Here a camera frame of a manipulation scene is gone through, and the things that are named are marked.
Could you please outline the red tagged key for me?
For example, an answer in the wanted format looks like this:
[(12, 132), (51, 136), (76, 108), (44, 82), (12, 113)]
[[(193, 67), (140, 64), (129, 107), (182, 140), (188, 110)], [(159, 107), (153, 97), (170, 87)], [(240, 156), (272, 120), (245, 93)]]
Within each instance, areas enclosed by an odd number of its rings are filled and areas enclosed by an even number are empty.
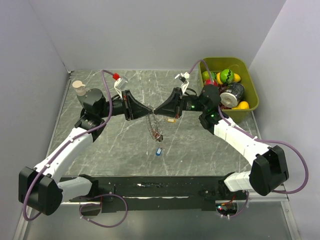
[(154, 136), (154, 139), (158, 142), (162, 142), (164, 139), (163, 135), (157, 131), (153, 133), (153, 136)]

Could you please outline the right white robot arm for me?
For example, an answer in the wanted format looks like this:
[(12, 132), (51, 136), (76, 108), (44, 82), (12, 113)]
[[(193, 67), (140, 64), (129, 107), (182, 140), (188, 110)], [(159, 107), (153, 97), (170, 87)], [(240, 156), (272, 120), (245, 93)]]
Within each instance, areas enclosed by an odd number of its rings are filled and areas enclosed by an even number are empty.
[(289, 178), (285, 152), (278, 145), (271, 147), (250, 137), (229, 116), (219, 112), (220, 101), (219, 89), (212, 84), (205, 85), (198, 96), (183, 95), (175, 87), (153, 112), (176, 119), (184, 111), (200, 112), (202, 127), (226, 141), (248, 161), (249, 171), (231, 172), (220, 181), (218, 193), (223, 199), (230, 199), (237, 191), (255, 191), (266, 196)]

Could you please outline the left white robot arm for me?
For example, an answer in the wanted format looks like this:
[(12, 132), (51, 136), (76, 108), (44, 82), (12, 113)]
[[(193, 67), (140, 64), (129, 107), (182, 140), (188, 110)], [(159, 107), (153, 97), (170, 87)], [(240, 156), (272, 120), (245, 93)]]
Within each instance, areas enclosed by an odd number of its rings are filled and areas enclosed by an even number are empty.
[(61, 182), (74, 160), (103, 132), (112, 116), (124, 115), (135, 120), (153, 111), (138, 102), (129, 90), (122, 97), (105, 98), (102, 91), (93, 88), (78, 97), (82, 105), (78, 119), (68, 137), (42, 162), (33, 168), (24, 167), (18, 176), (18, 200), (23, 208), (31, 207), (44, 215), (54, 213), (61, 203), (84, 197), (95, 200), (99, 195), (99, 181), (82, 174), (75, 179)]

